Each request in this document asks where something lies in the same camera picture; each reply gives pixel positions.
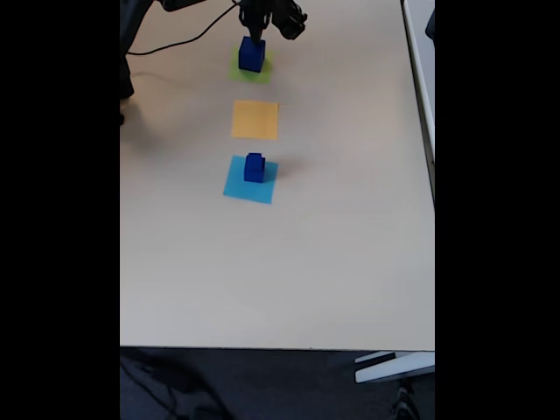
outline wire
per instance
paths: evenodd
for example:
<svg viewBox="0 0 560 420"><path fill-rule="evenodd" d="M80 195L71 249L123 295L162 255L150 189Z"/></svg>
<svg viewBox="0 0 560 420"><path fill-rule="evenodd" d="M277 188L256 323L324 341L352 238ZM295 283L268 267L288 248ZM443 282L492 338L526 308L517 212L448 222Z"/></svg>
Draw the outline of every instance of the wire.
<svg viewBox="0 0 560 420"><path fill-rule="evenodd" d="M235 6L238 6L239 3L235 2L234 0L232 0L233 2L233 6L231 6L229 9L227 9L226 11L224 11L221 15L219 15L198 37L194 37L193 39L189 39L187 41L181 41L181 42L176 42L175 44L169 44L169 45L165 45L165 46L160 46L159 48L156 48L155 50L151 50L148 52L127 52L128 55L149 55L149 54L153 54L153 53L157 53L158 51L162 51L165 50L167 48L171 48L172 46L182 46L183 44L189 44L190 42L194 42L197 39L202 38L202 36L207 33L208 31L210 31L210 28L212 28L212 26L216 25L218 23L218 21L220 19L222 19L224 16L226 16L230 11L232 11L234 9Z"/></svg>
<svg viewBox="0 0 560 420"><path fill-rule="evenodd" d="M171 399L171 412L175 413L177 411L177 398L175 398L172 387L169 385L167 385L167 394L169 394L169 398Z"/></svg>
<svg viewBox="0 0 560 420"><path fill-rule="evenodd" d="M141 383L137 378L135 378L134 376L132 376L132 374L130 374L129 370L123 365L123 363L121 362L121 368L122 371L130 378L131 381L133 381L138 387L140 387L141 389L143 389L143 391L148 394L149 396L151 396L151 398L158 403L161 407L163 407L165 409L165 411L167 411L169 414L171 414L173 417L177 418L178 416L175 414L174 410L170 409L169 407L167 407L167 404L165 404L163 401L161 401L159 398L157 398L153 392L151 392L148 387L146 387L143 383Z"/></svg>

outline blue cube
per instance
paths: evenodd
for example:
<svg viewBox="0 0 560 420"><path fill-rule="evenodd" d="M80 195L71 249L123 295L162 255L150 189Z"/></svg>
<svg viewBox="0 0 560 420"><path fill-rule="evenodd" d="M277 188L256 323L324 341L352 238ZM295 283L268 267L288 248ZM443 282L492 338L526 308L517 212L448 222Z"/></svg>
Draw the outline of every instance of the blue cube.
<svg viewBox="0 0 560 420"><path fill-rule="evenodd" d="M239 49L239 68L260 73L263 69L265 47L266 42L264 39L261 39L258 45L255 45L250 37L243 37L241 48Z"/></svg>
<svg viewBox="0 0 560 420"><path fill-rule="evenodd" d="M249 182L264 182L264 161L261 153L249 153L245 158L244 179Z"/></svg>

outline floor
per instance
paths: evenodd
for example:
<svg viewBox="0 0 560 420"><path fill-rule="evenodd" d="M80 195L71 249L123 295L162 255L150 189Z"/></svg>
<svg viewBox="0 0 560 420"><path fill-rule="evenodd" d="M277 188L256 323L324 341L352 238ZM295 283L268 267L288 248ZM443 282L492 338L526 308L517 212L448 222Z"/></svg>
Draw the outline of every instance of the floor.
<svg viewBox="0 0 560 420"><path fill-rule="evenodd" d="M397 382L356 384L357 352L224 349L143 349L196 369L214 388L235 420L389 420ZM129 371L166 403L166 388L134 363ZM435 374L413 379L414 402L422 420L433 420ZM193 406L175 393L177 412ZM121 369L121 419L169 420L169 415Z"/></svg>

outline paper square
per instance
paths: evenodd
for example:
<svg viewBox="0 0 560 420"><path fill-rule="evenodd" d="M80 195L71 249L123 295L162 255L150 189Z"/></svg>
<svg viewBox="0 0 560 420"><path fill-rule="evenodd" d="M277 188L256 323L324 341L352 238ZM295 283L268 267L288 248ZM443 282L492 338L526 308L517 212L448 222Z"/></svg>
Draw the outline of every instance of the paper square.
<svg viewBox="0 0 560 420"><path fill-rule="evenodd" d="M235 101L231 137L277 140L278 104L262 101Z"/></svg>
<svg viewBox="0 0 560 420"><path fill-rule="evenodd" d="M236 199L256 201L257 203L272 204L272 193L277 179L278 164L264 163L264 182L249 182L243 179L245 157L233 156L229 166L224 195Z"/></svg>
<svg viewBox="0 0 560 420"><path fill-rule="evenodd" d="M250 72L249 70L241 70L239 68L239 47L235 46L231 52L231 60L229 61L229 78L232 81L248 81L249 83L266 84L270 83L272 75L272 59L274 54L271 50L266 49L264 52L264 62L260 73Z"/></svg>

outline table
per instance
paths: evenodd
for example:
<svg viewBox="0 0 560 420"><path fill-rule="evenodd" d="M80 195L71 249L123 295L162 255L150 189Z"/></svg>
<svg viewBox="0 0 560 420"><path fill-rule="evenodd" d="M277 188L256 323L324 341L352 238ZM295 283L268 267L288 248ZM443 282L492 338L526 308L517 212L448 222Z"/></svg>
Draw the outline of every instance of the table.
<svg viewBox="0 0 560 420"><path fill-rule="evenodd" d="M435 10L434 0L402 0L410 48L415 61L416 79L430 137L431 155L436 159L436 48L426 35Z"/></svg>
<svg viewBox="0 0 560 420"><path fill-rule="evenodd" d="M398 0L300 0L269 85L228 78L231 12L129 57L122 111L122 346L434 350L435 214ZM156 4L131 51L229 6ZM279 102L278 140L233 139L233 102ZM233 155L278 162L273 203L224 197Z"/></svg>

